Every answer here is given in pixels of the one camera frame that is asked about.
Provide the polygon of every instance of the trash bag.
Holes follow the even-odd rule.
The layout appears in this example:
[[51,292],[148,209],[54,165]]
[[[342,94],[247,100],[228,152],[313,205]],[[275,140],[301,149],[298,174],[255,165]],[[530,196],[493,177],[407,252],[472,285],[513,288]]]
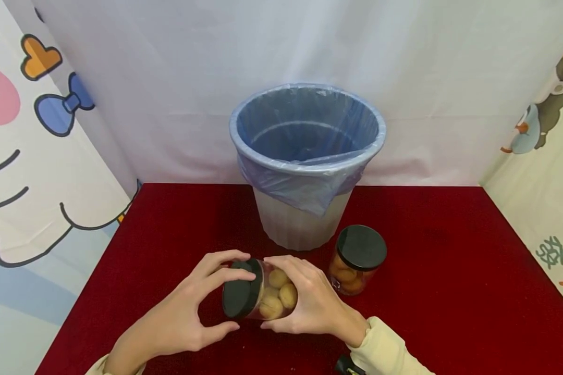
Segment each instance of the trash bag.
[[231,114],[229,129],[250,185],[318,217],[360,181],[386,134],[380,112],[363,99],[308,83],[254,94]]

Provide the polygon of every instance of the hand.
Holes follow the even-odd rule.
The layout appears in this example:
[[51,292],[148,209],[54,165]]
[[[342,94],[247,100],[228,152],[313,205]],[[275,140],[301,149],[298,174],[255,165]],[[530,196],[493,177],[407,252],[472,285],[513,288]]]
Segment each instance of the hand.
[[289,334],[331,334],[349,346],[361,346],[369,328],[367,320],[342,302],[321,269],[289,255],[264,261],[288,275],[298,291],[298,302],[292,314],[265,321],[261,328]]
[[255,275],[245,269],[221,265],[248,259],[250,254],[239,250],[205,255],[189,276],[117,340],[104,371],[113,375],[135,374],[155,356],[197,352],[237,330],[239,325],[235,321],[204,327],[198,317],[198,305],[226,281],[254,280]]

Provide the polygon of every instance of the wrist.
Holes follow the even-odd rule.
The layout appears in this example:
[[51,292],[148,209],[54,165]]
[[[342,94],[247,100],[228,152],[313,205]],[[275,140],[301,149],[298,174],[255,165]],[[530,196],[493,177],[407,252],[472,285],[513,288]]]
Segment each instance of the wrist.
[[139,334],[137,327],[132,326],[116,341],[106,360],[104,372],[112,375],[134,375],[155,356],[156,352],[151,349],[146,337]]
[[334,334],[350,347],[360,347],[370,328],[367,320],[356,310],[347,306],[336,323],[337,332]]

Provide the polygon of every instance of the orange heart shape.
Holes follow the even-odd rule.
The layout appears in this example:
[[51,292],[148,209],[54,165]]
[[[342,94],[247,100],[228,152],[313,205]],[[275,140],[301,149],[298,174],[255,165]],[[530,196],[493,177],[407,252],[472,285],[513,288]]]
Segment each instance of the orange heart shape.
[[29,80],[37,81],[63,62],[63,56],[56,48],[44,47],[34,35],[22,37],[21,47],[27,55],[21,64],[21,72]]

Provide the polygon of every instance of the person's left hand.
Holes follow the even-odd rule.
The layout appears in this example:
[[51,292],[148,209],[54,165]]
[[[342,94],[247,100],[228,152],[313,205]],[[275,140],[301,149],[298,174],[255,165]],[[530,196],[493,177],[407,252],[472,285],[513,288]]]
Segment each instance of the person's left hand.
[[155,356],[197,352],[236,331],[239,325],[235,321],[204,327],[198,317],[198,306],[226,281],[254,280],[255,275],[245,269],[221,265],[249,258],[250,254],[239,250],[205,255],[189,276],[117,340],[104,371],[112,375],[135,374]]

